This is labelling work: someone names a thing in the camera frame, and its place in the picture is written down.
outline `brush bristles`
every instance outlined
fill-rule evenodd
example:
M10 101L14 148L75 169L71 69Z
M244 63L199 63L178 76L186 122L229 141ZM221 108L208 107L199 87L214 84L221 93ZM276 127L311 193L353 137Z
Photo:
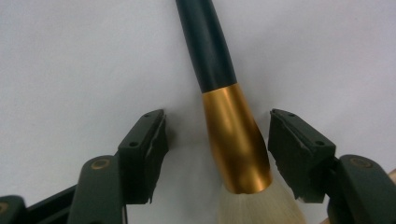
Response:
M273 180L255 194L233 194L224 186L219 199L220 224L303 224L304 215L294 199Z

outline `metal ferrule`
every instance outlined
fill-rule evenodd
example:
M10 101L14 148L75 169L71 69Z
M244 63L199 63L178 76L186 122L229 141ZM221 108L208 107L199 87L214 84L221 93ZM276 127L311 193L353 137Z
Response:
M256 193L272 182L267 150L239 85L203 94L213 157L232 193Z

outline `brush handle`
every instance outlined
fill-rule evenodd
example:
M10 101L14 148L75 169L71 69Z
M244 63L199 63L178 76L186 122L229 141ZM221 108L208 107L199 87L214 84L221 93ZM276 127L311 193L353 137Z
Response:
M176 0L201 92L236 83L233 63L211 0Z

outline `makeup brush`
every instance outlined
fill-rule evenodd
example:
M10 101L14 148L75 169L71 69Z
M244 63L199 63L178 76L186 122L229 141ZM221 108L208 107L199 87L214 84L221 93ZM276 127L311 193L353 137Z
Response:
M224 183L219 223L304 223L293 198L272 178L264 140L236 81L213 3L176 1Z

